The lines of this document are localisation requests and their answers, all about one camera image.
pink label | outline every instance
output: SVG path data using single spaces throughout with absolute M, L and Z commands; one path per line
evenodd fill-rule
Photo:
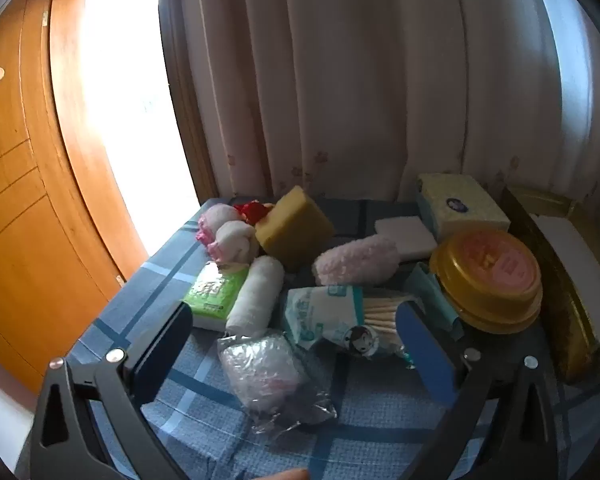
M 507 292 L 525 292 L 536 279 L 528 255 L 493 232 L 469 235 L 462 245 L 467 271 L 477 280 Z

round container lid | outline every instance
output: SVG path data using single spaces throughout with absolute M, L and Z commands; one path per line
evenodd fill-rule
M 504 231 L 457 233 L 432 254 L 430 268 L 459 316 L 480 330 L 519 332 L 538 316 L 542 298 L 538 261 Z

tablecloth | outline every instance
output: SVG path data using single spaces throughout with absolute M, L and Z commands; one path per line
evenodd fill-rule
M 165 308 L 181 299 L 208 256 L 196 241 L 197 218 L 220 200 L 211 200 L 129 279 L 76 342 L 69 362 L 94 362 L 112 348 L 126 348 Z M 374 222 L 417 214 L 412 203 L 318 199 L 336 227 L 333 245 L 373 234 Z M 399 287 L 407 267 L 392 280 Z M 287 276 L 288 286 L 312 282 L 308 269 Z M 556 381 L 539 324 L 527 331 L 530 346 L 546 371 L 554 407 L 560 477 L 582 464 L 600 436 L 600 374 L 577 386 Z M 307 467 L 312 480 L 395 480 L 431 436 L 443 415 L 429 399 L 417 373 L 398 358 L 368 361 L 323 345 L 305 358 L 330 391 L 338 419 L 298 428 L 270 443 L 251 431 L 222 372 L 218 334 L 193 329 L 156 400 L 142 407 L 152 429 L 177 463 L 194 480 L 248 480 Z M 508 347 L 505 339 L 494 346 Z M 486 434 L 494 409 L 488 402 L 454 476 L 468 471 Z M 136 478 L 97 402 L 93 409 L 117 468 Z

screw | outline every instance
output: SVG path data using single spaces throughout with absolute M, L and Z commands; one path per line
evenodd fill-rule
M 464 358 L 471 363 L 478 362 L 481 357 L 482 354 L 479 350 L 476 350 L 475 348 L 467 348 L 464 351 Z
M 63 364 L 64 359 L 62 359 L 61 357 L 56 357 L 49 361 L 49 368 L 51 368 L 52 370 L 58 370 L 58 368 L 60 368 Z
M 530 368 L 531 370 L 535 370 L 538 368 L 538 359 L 533 357 L 532 355 L 528 355 L 525 357 L 525 366 Z
M 115 348 L 107 354 L 107 361 L 110 363 L 119 363 L 125 358 L 125 351 L 122 348 Z

curtain fold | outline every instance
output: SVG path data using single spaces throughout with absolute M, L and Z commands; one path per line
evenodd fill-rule
M 461 171 L 600 216 L 600 35 L 575 0 L 183 6 L 222 195 L 412 200 Z

